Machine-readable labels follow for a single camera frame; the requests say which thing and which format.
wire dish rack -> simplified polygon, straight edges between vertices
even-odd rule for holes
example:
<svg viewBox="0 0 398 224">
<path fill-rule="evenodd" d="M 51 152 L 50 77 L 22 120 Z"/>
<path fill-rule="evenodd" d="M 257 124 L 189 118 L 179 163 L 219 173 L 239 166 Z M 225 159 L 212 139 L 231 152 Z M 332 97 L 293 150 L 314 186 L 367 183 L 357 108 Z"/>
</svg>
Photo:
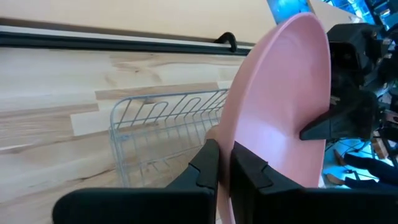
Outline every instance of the wire dish rack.
<svg viewBox="0 0 398 224">
<path fill-rule="evenodd" d="M 132 96 L 111 112 L 110 143 L 123 187 L 165 187 L 219 123 L 228 89 Z"/>
</svg>

wood grain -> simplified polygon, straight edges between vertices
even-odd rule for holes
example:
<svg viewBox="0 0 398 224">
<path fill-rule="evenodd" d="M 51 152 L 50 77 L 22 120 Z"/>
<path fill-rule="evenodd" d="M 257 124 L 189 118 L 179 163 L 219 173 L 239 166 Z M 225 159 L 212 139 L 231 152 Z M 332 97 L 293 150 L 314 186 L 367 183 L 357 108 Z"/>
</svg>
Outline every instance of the wood grain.
<svg viewBox="0 0 398 224">
<path fill-rule="evenodd" d="M 62 195 L 118 185 L 107 131 L 115 102 L 129 95 L 228 86 L 243 59 L 0 48 L 0 223 L 50 223 Z M 177 99 L 160 100 L 172 105 Z M 128 159 L 137 158 L 130 153 Z M 189 159 L 176 157 L 169 164 L 178 172 Z M 154 175 L 154 165 L 163 178 Z M 144 169 L 146 185 L 164 185 L 176 172 L 152 164 Z M 140 176 L 131 172 L 135 186 L 142 186 Z"/>
</svg>

black mechanical part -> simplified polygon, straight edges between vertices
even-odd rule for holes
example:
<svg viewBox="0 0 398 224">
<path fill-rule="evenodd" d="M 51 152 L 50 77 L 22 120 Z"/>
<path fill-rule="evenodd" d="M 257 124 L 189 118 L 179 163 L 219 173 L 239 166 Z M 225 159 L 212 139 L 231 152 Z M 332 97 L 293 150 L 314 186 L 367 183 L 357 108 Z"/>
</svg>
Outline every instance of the black mechanical part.
<svg viewBox="0 0 398 224">
<path fill-rule="evenodd" d="M 235 53 L 238 50 L 238 44 L 236 43 L 235 35 L 231 32 L 225 32 L 218 39 L 214 41 L 217 44 L 229 43 L 231 45 L 231 52 Z"/>
<path fill-rule="evenodd" d="M 398 112 L 398 88 L 391 89 L 389 93 L 391 95 L 390 110 Z"/>
<path fill-rule="evenodd" d="M 53 208 L 54 224 L 215 223 L 220 149 L 207 140 L 188 167 L 163 189 L 83 189 Z"/>
<path fill-rule="evenodd" d="M 308 123 L 301 140 L 361 138 L 371 139 L 380 126 L 381 112 L 375 94 L 369 91 L 346 93 L 336 106 Z"/>
<path fill-rule="evenodd" d="M 379 130 L 379 134 L 387 150 L 389 159 L 392 161 L 394 167 L 398 169 L 398 147 L 397 145 L 395 147 L 390 145 L 390 141 L 398 142 L 398 124 L 387 123 L 385 127 Z"/>
<path fill-rule="evenodd" d="M 389 82 L 385 77 L 380 80 L 378 68 L 392 43 L 377 39 L 380 30 L 370 24 L 339 24 L 328 32 L 333 96 L 344 97 L 340 92 L 352 88 L 379 89 Z"/>
<path fill-rule="evenodd" d="M 396 223 L 398 212 L 398 192 L 306 189 L 239 143 L 231 155 L 230 189 L 237 224 Z"/>
<path fill-rule="evenodd" d="M 214 47 L 190 44 L 171 44 L 133 40 L 111 40 L 87 37 L 0 32 L 0 47 L 23 47 L 70 50 L 116 50 L 134 52 L 163 52 L 184 54 L 220 54 L 246 56 L 250 49 L 238 49 L 233 34 L 226 35 L 231 47 Z"/>
</svg>

wooden countertop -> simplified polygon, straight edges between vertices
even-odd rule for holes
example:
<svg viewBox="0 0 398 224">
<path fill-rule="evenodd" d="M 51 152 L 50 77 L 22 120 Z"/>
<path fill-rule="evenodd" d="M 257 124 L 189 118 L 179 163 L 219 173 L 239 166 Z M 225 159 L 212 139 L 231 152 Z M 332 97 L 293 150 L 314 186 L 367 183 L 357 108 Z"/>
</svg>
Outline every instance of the wooden countertop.
<svg viewBox="0 0 398 224">
<path fill-rule="evenodd" d="M 129 95 L 228 87 L 244 57 L 0 48 L 0 223 L 117 186 L 109 116 Z"/>
<path fill-rule="evenodd" d="M 265 0 L 2 0 L 0 18 L 248 43 L 275 26 Z"/>
</svg>

floor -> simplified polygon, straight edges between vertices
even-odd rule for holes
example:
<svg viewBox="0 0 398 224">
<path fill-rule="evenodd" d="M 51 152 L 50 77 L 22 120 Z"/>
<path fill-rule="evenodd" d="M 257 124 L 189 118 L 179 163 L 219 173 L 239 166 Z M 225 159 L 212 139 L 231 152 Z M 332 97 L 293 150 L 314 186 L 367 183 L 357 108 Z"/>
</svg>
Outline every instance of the floor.
<svg viewBox="0 0 398 224">
<path fill-rule="evenodd" d="M 336 149 L 341 155 L 344 153 L 350 153 L 354 156 L 360 157 L 369 157 L 369 158 L 377 158 L 377 155 L 373 152 L 371 145 L 369 143 L 363 143 L 360 140 L 356 139 L 347 139 L 342 140 L 334 145 L 326 146 L 326 153 L 325 153 L 325 160 L 323 161 L 323 179 L 325 181 L 326 187 L 336 187 L 336 188 L 347 188 L 347 186 L 335 186 L 329 181 L 327 181 L 325 175 L 326 174 L 333 174 L 340 179 L 344 179 L 345 177 L 349 177 L 355 179 L 354 173 L 348 173 L 349 170 L 356 171 L 358 176 L 361 180 L 368 180 L 368 179 L 377 179 L 375 176 L 371 175 L 367 170 L 357 169 L 355 167 L 346 166 L 342 167 L 336 163 L 333 149 Z M 389 159 L 381 160 L 389 165 L 392 166 L 392 162 Z"/>
</svg>

